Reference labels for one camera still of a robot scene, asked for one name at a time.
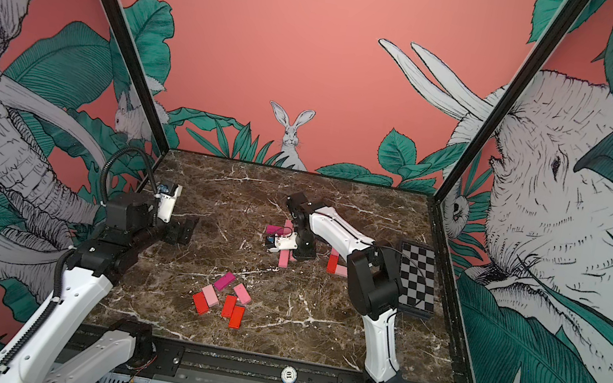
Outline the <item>magenta block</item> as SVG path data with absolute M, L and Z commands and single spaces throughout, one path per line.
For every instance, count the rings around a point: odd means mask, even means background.
M 265 227 L 265 233 L 266 235 L 281 235 L 283 233 L 284 228 L 283 227 L 278 227 L 278 226 L 272 226 L 272 225 L 268 225 L 267 227 Z
M 219 278 L 216 283 L 213 283 L 214 289 L 221 292 L 223 289 L 227 288 L 232 282 L 235 281 L 235 275 L 232 272 L 225 273 L 221 278 Z

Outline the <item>red row block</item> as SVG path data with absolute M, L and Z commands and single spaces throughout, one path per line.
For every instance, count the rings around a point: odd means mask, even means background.
M 236 305 L 236 307 L 234 307 L 229 321 L 229 328 L 237 330 L 241 327 L 241 323 L 245 315 L 245 310 L 245 307 L 242 307 L 240 305 Z
M 331 254 L 329 261 L 328 261 L 328 267 L 327 267 L 327 272 L 329 272 L 329 274 L 335 274 L 336 267 L 338 267 L 338 262 L 339 262 L 338 255 Z

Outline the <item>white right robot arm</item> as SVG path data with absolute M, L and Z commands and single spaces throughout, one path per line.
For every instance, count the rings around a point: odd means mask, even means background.
M 347 269 L 347 291 L 361 314 L 366 339 L 364 383 L 402 383 L 395 321 L 400 297 L 400 263 L 392 246 L 365 236 L 323 202 L 303 193 L 289 195 L 292 232 L 270 240 L 272 252 L 292 251 L 299 261 L 316 258 L 316 241 L 337 251 Z

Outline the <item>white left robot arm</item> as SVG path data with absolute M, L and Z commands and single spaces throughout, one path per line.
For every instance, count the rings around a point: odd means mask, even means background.
M 94 236 L 63 252 L 54 268 L 53 291 L 0 351 L 0 383 L 96 383 L 118 366 L 141 370 L 158 349 L 152 328 L 123 319 L 78 355 L 52 365 L 97 304 L 158 242 L 188 245 L 198 218 L 176 218 L 173 197 L 123 193 L 108 200 Z

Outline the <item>red block far left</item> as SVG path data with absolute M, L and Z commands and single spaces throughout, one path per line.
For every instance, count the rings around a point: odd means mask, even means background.
M 193 295 L 193 303 L 198 315 L 203 315 L 209 312 L 210 305 L 208 305 L 206 296 L 201 291 Z

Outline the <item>red block centre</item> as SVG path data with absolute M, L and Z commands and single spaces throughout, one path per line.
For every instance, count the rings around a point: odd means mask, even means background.
M 224 301 L 224 308 L 222 309 L 222 317 L 223 318 L 231 318 L 232 314 L 234 314 L 234 311 L 236 309 L 236 305 L 237 305 L 238 299 L 235 296 L 226 296 L 226 299 Z

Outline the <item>checkerboard calibration plate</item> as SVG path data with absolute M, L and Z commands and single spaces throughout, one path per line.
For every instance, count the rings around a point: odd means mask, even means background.
M 435 311 L 436 253 L 427 244 L 402 240 L 399 242 L 401 288 L 398 308 L 423 320 Z

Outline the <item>black front frame rail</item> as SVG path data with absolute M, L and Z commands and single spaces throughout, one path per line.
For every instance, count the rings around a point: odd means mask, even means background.
M 157 358 L 143 369 L 118 366 L 118 371 L 139 372 L 145 377 L 155 375 L 177 377 L 179 371 L 197 370 L 224 377 L 264 383 L 284 383 L 282 371 L 288 367 L 296 370 L 294 383 L 370 383 L 364 373 L 357 370 L 316 363 L 297 362 L 286 358 L 273 358 L 245 351 L 153 337 Z M 417 383 L 402 378 L 393 383 Z

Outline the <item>black left corner frame post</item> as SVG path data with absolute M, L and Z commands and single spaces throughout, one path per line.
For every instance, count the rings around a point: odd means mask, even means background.
M 119 52 L 122 55 L 124 66 L 135 90 L 138 92 L 137 95 L 145 112 L 146 121 L 152 130 L 153 141 L 159 149 L 160 156 L 166 155 L 170 147 L 162 128 L 162 121 L 157 115 L 153 96 L 147 86 L 143 63 L 126 20 L 125 12 L 121 6 L 121 0 L 100 0 L 100 2 L 106 18 L 108 18 L 110 31 L 112 31 Z

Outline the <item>black corner frame post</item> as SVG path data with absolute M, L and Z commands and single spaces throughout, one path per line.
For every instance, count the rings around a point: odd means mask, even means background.
M 590 0 L 565 0 L 555 14 L 555 18 L 552 19 L 552 22 L 536 43 L 535 48 L 530 52 L 525 63 L 522 64 L 521 69 L 511 80 L 502 98 L 495 105 L 489 117 L 483 122 L 475 138 L 466 147 L 461 158 L 452 169 L 451 174 L 444 178 L 443 185 L 441 185 L 434 197 L 437 203 L 445 201 L 448 193 L 460 180 L 466 168 L 474 162 L 477 154 L 482 150 L 487 141 L 491 139 L 492 134 L 499 128 L 502 120 L 511 110 L 516 100 L 529 87 L 536 73 L 544 66 L 547 59 L 554 52 L 554 49 L 561 42 L 561 39 L 565 37 L 571 25 L 578 19 L 589 2 Z
M 108 18 L 110 31 L 112 31 L 119 52 L 122 55 L 124 66 L 135 90 L 138 92 L 137 95 L 145 112 L 146 121 L 152 130 L 153 141 L 159 149 L 160 156 L 166 155 L 170 147 L 162 128 L 162 121 L 157 115 L 153 96 L 147 86 L 143 63 L 126 20 L 125 12 L 121 6 L 121 0 L 100 0 L 100 2 L 106 18 Z

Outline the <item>black right corner frame post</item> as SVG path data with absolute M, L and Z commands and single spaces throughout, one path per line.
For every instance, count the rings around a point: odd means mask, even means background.
M 474 162 L 477 154 L 482 150 L 487 141 L 491 139 L 492 134 L 499 128 L 502 120 L 511 110 L 516 100 L 529 87 L 536 73 L 544 66 L 547 59 L 554 52 L 554 49 L 561 42 L 561 39 L 565 37 L 571 25 L 578 19 L 589 2 L 590 0 L 565 0 L 555 14 L 555 18 L 552 19 L 552 22 L 536 43 L 535 48 L 530 52 L 525 63 L 522 64 L 521 69 L 511 80 L 502 98 L 495 105 L 489 117 L 483 122 L 475 138 L 466 147 L 461 158 L 452 169 L 451 174 L 444 178 L 443 185 L 441 185 L 434 197 L 437 203 L 445 201 L 448 193 L 460 180 L 466 168 Z

